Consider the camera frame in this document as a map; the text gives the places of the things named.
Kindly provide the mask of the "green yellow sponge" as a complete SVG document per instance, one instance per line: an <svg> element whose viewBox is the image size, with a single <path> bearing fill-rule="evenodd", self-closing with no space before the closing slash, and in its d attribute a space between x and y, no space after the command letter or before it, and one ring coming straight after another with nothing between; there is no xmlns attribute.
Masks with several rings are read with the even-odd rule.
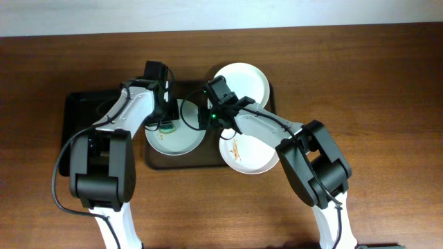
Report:
<svg viewBox="0 0 443 249"><path fill-rule="evenodd" d="M177 128L175 127L173 122L164 122L159 126L159 131L164 134L169 134L175 132Z"/></svg>

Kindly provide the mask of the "white plate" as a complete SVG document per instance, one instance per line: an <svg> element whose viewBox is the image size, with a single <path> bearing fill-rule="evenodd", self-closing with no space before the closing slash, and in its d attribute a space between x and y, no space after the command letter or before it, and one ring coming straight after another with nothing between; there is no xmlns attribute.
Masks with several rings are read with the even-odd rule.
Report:
<svg viewBox="0 0 443 249"><path fill-rule="evenodd" d="M184 111L183 117L185 118L185 121L190 126L197 128L197 105L190 101L186 101L182 111ZM156 131L145 130L145 136L148 143L161 154L167 156L187 154L198 147L204 139L206 130L195 131L189 128L189 126L182 121L180 115L181 111L179 112L179 119L172 121L177 128L175 132L164 134L161 133L159 129Z"/></svg>
<svg viewBox="0 0 443 249"><path fill-rule="evenodd" d="M249 97L262 107L266 106L271 90L268 79L259 68L247 63L232 63L219 69L215 77L219 75L224 76L237 100Z"/></svg>
<svg viewBox="0 0 443 249"><path fill-rule="evenodd" d="M279 162L274 148L233 129L221 132L219 152L229 167L243 174L262 174Z"/></svg>

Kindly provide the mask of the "white plate top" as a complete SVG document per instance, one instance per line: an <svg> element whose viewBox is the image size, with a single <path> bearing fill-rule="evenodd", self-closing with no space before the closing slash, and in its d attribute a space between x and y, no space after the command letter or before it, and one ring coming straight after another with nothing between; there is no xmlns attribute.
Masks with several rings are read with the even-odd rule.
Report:
<svg viewBox="0 0 443 249"><path fill-rule="evenodd" d="M232 63L219 69L215 77L219 75L224 76L237 100L249 97L262 107L266 106L271 90L268 79L259 68L247 63Z"/></svg>

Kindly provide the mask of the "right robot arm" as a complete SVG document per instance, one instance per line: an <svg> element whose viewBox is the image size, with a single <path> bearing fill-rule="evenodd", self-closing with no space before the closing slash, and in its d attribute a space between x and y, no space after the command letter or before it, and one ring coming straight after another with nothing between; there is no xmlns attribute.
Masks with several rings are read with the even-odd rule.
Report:
<svg viewBox="0 0 443 249"><path fill-rule="evenodd" d="M321 248L357 248L347 214L351 167L325 125L292 122L253 99L216 104L199 116L201 127L233 129L275 149L297 197L312 208Z"/></svg>

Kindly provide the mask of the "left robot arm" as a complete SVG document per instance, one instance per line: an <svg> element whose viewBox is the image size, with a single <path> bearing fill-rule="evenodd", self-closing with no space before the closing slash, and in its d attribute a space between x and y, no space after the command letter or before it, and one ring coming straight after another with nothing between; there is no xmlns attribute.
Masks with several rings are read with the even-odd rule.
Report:
<svg viewBox="0 0 443 249"><path fill-rule="evenodd" d="M170 110L169 80L130 79L113 106L66 144L70 191L93 217L107 248L142 248L130 201L136 184L133 137Z"/></svg>

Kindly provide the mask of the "brown serving tray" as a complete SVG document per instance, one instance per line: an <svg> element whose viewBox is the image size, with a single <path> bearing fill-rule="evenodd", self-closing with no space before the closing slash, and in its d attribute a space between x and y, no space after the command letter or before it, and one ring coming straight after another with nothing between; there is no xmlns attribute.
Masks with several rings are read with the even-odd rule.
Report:
<svg viewBox="0 0 443 249"><path fill-rule="evenodd" d="M199 80L178 81L173 84L173 96L177 99L178 111L183 108L182 99L193 91L199 90L204 83ZM192 96L190 101L198 106L207 106L207 98L204 96ZM148 131L154 131L155 126L149 127ZM206 134L201 143L191 152L180 156L167 156L156 151L151 145L146 143L145 162L148 167L157 170L165 169L186 169L200 167L223 167L226 165L219 152L219 139L221 131L216 129L206 130Z"/></svg>

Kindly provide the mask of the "black plastic tray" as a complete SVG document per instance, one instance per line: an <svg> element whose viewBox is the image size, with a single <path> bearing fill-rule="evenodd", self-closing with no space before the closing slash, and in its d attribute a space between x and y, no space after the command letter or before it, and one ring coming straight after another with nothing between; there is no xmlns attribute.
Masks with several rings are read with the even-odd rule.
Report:
<svg viewBox="0 0 443 249"><path fill-rule="evenodd" d="M116 103L120 90L70 93L64 106L61 147L75 133L99 121Z"/></svg>

